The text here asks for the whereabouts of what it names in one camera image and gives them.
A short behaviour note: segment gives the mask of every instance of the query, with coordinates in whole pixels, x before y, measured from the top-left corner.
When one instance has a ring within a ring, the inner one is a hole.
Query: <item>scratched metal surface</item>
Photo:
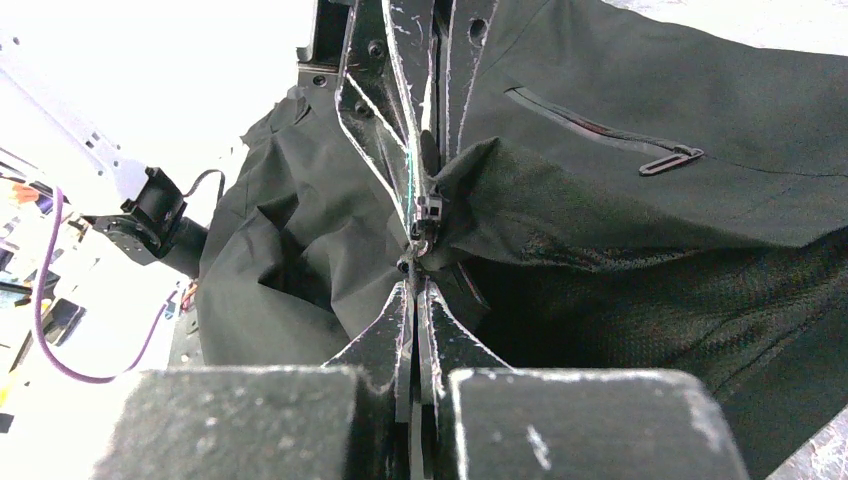
[[[848,55],[848,0],[604,0],[760,48]],[[768,480],[848,479],[848,407]]]

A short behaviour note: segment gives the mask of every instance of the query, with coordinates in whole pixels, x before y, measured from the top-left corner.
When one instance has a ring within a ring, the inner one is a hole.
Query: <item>pocket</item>
[[[506,96],[518,105],[587,140],[620,150],[658,157],[657,160],[639,167],[639,175],[643,177],[659,175],[690,165],[704,156],[704,151],[700,148],[692,148],[681,142],[626,132],[594,122],[560,105],[548,102],[524,87],[511,88],[506,91]]]

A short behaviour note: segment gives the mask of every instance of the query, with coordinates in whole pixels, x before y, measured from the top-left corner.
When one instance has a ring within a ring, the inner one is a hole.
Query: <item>black garment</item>
[[[491,304],[476,334],[514,366],[697,375],[766,476],[848,403],[848,59],[598,0],[498,8],[425,266],[464,263]],[[642,177],[656,157],[572,114],[706,156]],[[243,139],[201,265],[204,356],[320,363],[401,278],[399,222],[332,92],[293,89]]]

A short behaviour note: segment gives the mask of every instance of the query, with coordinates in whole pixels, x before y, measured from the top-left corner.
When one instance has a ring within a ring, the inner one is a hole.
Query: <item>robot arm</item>
[[[161,169],[125,156],[120,145],[54,96],[22,53],[20,41],[0,30],[0,83],[23,95],[78,153],[39,170],[49,178],[72,178],[62,190],[133,261],[161,261],[196,278],[207,231],[183,216],[187,204],[174,182]]]

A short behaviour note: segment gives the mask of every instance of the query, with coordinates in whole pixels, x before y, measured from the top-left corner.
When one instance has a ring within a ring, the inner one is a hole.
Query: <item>garment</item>
[[[475,334],[513,366],[697,375],[762,478],[848,403],[846,127],[844,57],[501,0],[423,264],[462,262],[490,304]],[[706,153],[640,176],[657,157],[599,132]],[[397,217],[332,92],[293,88],[243,140],[201,262],[204,356],[321,363],[402,278]]]

